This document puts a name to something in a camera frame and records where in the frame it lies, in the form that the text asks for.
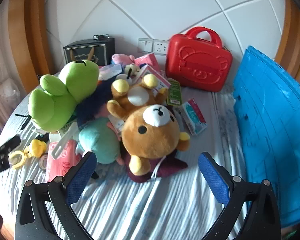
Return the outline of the yellow snowball clamp toy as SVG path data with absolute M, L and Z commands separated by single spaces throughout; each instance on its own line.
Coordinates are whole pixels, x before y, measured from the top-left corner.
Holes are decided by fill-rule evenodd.
M 46 142 L 33 139 L 29 146 L 26 146 L 24 150 L 17 150 L 10 153 L 9 160 L 12 161 L 12 168 L 15 170 L 21 168 L 29 158 L 40 158 L 46 150 Z

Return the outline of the pink tissue pack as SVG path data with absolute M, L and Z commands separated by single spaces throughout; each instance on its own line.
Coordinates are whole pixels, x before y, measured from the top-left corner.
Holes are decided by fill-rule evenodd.
M 77 165 L 82 156 L 76 154 L 77 141 L 69 140 L 63 148 L 61 155 L 57 159 L 53 159 L 51 153 L 57 145 L 57 142 L 49 144 L 45 181 L 50 182 L 56 176 L 64 176 L 70 168 Z

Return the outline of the light green frog plush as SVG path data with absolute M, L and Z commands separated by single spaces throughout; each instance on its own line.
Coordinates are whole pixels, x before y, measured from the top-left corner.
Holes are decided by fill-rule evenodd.
M 43 75 L 30 93 L 28 113 L 36 127 L 55 132 L 66 125 L 77 105 L 97 88 L 100 69 L 89 60 L 66 64 L 58 76 Z

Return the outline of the dark maroon cloth pouch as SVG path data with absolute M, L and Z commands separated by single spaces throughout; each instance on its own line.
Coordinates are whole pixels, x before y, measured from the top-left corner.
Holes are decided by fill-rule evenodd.
M 127 152 L 122 154 L 122 158 L 125 162 L 126 171 L 129 178 L 136 183 L 145 183 L 149 180 L 168 177 L 174 173 L 186 169 L 188 167 L 187 163 L 180 159 L 177 159 L 177 153 L 178 151 L 174 150 L 165 158 L 150 160 L 150 171 L 141 176 L 132 174 L 129 168 L 130 155 Z

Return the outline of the brown bear plush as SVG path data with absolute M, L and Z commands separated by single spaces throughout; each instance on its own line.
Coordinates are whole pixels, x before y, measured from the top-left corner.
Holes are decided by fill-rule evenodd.
M 180 131 L 175 116 L 163 105 L 168 89 L 154 95 L 156 80 L 151 77 L 148 81 L 148 77 L 132 86 L 124 79 L 115 80 L 111 84 L 113 98 L 107 102 L 108 112 L 124 122 L 121 138 L 130 155 L 129 168 L 136 176 L 150 171 L 150 160 L 190 147 L 189 134 Z

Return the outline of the striped grey tablecloth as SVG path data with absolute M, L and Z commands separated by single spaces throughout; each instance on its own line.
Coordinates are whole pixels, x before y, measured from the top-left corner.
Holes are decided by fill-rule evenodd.
M 151 161 L 136 176 L 128 165 L 98 164 L 72 209 L 93 239 L 200 239 L 222 210 L 198 167 L 208 152 L 232 175 L 245 177 L 245 163 L 234 113 L 233 88 L 218 93 L 184 88 L 207 127 L 192 136 L 187 151 Z

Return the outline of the teal plush with blue hair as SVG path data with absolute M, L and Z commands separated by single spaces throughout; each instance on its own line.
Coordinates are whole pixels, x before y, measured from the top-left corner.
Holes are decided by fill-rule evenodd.
M 120 140 L 110 122 L 106 103 L 112 99 L 114 78 L 100 81 L 95 91 L 76 107 L 79 127 L 76 153 L 93 152 L 101 164 L 123 165 Z

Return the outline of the blue plastic storage crate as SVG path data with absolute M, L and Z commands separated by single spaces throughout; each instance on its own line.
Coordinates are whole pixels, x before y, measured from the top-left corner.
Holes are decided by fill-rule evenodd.
M 234 79 L 234 111 L 247 179 L 271 182 L 282 227 L 300 223 L 300 85 L 248 47 Z

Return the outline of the teal and red toothpaste box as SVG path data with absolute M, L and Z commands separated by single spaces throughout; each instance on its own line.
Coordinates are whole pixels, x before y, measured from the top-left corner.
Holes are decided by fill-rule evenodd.
M 194 98 L 178 107 L 185 124 L 192 135 L 198 135 L 207 128 L 207 123 Z

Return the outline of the black gift box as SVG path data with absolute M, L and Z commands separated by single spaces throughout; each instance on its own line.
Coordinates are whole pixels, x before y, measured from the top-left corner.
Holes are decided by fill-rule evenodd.
M 99 66 L 111 64 L 115 54 L 115 38 L 108 34 L 94 35 L 91 39 L 72 42 L 63 48 L 66 63 L 89 60 Z

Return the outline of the green card package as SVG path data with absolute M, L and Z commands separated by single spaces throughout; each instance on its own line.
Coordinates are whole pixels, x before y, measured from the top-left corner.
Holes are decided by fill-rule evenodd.
M 181 85 L 178 81 L 168 78 L 168 82 L 171 84 L 168 89 L 167 104 L 170 106 L 180 106 L 183 103 Z

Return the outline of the pink pig plush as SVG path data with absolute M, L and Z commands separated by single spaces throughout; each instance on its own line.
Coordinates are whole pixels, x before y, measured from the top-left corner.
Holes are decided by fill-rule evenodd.
M 111 57 L 114 64 L 120 64 L 122 67 L 135 63 L 135 57 L 133 55 L 114 54 Z

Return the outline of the red bear suitcase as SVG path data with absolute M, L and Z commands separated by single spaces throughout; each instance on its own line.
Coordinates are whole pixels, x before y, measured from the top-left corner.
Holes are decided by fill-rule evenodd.
M 214 30 L 193 27 L 169 40 L 165 73 L 182 86 L 218 92 L 225 84 L 231 64 L 232 54 Z

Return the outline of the pink white carton box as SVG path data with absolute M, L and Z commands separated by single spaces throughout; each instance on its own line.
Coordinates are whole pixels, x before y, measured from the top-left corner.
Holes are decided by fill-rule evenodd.
M 159 72 L 157 72 L 148 64 L 146 64 L 140 69 L 133 83 L 134 84 L 140 83 L 146 75 L 149 75 L 149 77 L 147 78 L 148 81 L 151 79 L 151 77 L 154 77 L 156 80 L 155 82 L 156 87 L 152 89 L 154 95 L 157 95 L 159 90 L 161 90 L 162 88 L 169 89 L 171 86 L 171 84 Z

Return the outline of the white wall socket panel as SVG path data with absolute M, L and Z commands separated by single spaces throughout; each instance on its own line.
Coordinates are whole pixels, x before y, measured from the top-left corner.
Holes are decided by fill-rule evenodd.
M 141 53 L 155 53 L 158 55 L 167 55 L 168 41 L 154 40 L 151 38 L 138 39 L 138 52 Z

